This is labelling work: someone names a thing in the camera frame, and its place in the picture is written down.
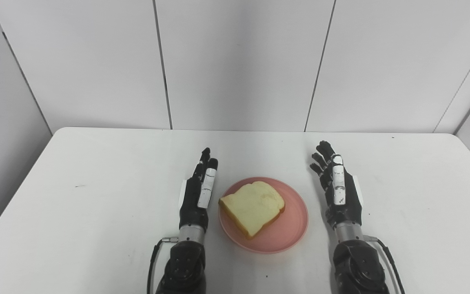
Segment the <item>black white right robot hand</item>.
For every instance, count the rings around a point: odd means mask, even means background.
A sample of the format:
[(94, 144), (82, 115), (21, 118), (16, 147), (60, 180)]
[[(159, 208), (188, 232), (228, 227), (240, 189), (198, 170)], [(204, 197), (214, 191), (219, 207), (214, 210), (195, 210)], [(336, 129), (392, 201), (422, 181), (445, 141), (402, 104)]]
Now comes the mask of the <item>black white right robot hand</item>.
[(312, 171), (319, 177), (324, 190), (328, 224), (336, 228), (340, 223), (362, 225), (362, 205), (354, 177), (346, 170), (343, 157), (328, 141), (321, 141), (312, 154)]

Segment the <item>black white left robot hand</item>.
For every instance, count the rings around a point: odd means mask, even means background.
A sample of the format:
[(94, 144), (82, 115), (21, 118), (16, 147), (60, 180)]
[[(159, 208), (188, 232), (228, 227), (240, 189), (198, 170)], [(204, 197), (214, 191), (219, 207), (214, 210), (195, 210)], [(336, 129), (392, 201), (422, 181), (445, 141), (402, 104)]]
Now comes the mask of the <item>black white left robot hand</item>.
[(193, 174), (186, 181), (184, 199), (179, 211), (179, 228), (198, 228), (206, 232), (209, 225), (207, 209), (213, 194), (218, 160), (211, 157), (211, 149), (203, 149)]

